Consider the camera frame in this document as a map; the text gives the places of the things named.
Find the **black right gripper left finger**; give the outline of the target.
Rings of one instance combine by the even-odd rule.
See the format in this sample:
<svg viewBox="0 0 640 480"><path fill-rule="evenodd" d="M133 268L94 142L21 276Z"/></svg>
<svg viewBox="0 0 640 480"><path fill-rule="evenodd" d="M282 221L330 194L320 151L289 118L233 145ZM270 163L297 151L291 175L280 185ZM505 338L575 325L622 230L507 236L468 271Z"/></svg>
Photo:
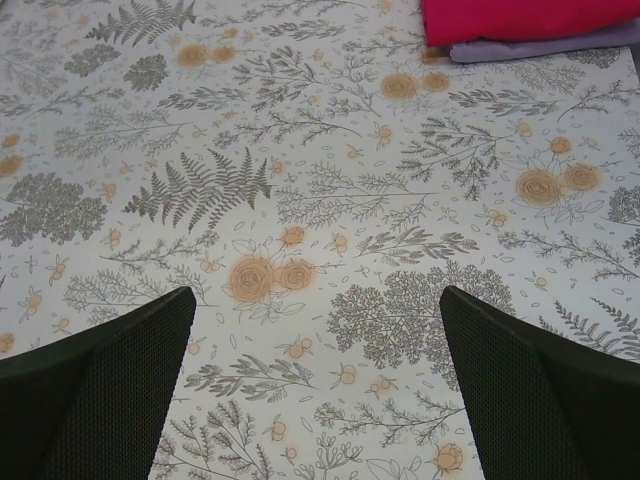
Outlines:
<svg viewBox="0 0 640 480"><path fill-rule="evenodd" d="M147 478L195 310L180 287L2 360L2 478Z"/></svg>

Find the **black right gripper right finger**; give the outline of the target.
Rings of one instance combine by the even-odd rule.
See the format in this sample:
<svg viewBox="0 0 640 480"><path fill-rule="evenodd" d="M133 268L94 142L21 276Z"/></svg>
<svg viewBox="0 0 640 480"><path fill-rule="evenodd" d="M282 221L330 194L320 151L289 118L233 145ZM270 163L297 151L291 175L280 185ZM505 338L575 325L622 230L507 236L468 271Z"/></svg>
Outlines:
<svg viewBox="0 0 640 480"><path fill-rule="evenodd" d="M439 306L485 478L638 478L638 364L454 286Z"/></svg>

